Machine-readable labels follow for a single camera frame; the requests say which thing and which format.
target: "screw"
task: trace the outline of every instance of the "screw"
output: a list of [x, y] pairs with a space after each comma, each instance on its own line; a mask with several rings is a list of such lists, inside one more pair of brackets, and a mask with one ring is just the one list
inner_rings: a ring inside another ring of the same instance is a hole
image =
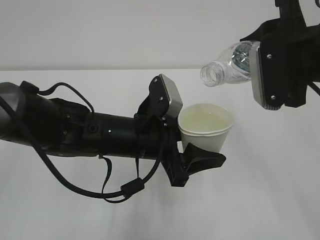
[[98, 127], [96, 125], [93, 124], [93, 125], [89, 126], [89, 132], [90, 133], [94, 134], [97, 131], [98, 131]]

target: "plastic bottle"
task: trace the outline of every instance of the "plastic bottle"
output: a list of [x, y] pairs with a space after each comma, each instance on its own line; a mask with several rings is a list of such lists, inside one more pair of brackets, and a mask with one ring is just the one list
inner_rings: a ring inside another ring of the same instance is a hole
[[224, 50], [217, 60], [201, 69], [201, 80], [208, 87], [238, 84], [251, 80], [249, 54], [254, 42], [238, 42]]

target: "paper cup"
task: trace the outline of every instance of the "paper cup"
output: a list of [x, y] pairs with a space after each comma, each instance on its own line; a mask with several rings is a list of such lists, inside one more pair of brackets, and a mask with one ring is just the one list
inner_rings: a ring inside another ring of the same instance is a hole
[[178, 116], [183, 150], [191, 143], [219, 153], [233, 122], [230, 112], [214, 104], [201, 103], [185, 108]]

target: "robotic arm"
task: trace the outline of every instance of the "robotic arm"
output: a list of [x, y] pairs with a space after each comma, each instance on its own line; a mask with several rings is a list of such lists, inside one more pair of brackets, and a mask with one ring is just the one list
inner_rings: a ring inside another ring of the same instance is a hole
[[257, 41], [249, 53], [254, 99], [265, 109], [306, 104], [307, 86], [320, 89], [320, 25], [307, 26], [299, 0], [275, 0], [280, 18], [264, 22], [240, 41]]
[[[47, 99], [58, 86], [73, 90], [89, 106], [60, 98]], [[124, 200], [144, 189], [161, 163], [171, 186], [184, 187], [189, 176], [221, 167], [226, 157], [188, 144], [179, 153], [181, 141], [178, 115], [183, 103], [175, 83], [161, 74], [149, 85], [149, 95], [133, 118], [94, 112], [91, 104], [73, 87], [57, 83], [46, 91], [28, 82], [20, 86], [0, 83], [0, 139], [34, 147], [57, 180], [78, 194], [100, 199], [124, 196]], [[155, 160], [150, 173], [121, 186], [113, 193], [90, 192], [68, 182], [47, 155], [104, 158], [111, 174], [111, 161], [103, 156]]]

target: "bottle opening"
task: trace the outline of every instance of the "bottle opening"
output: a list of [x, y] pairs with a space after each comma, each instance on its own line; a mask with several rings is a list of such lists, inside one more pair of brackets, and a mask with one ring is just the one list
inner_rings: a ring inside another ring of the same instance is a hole
[[212, 62], [202, 67], [200, 77], [204, 85], [214, 87], [223, 83], [224, 71], [219, 64]]

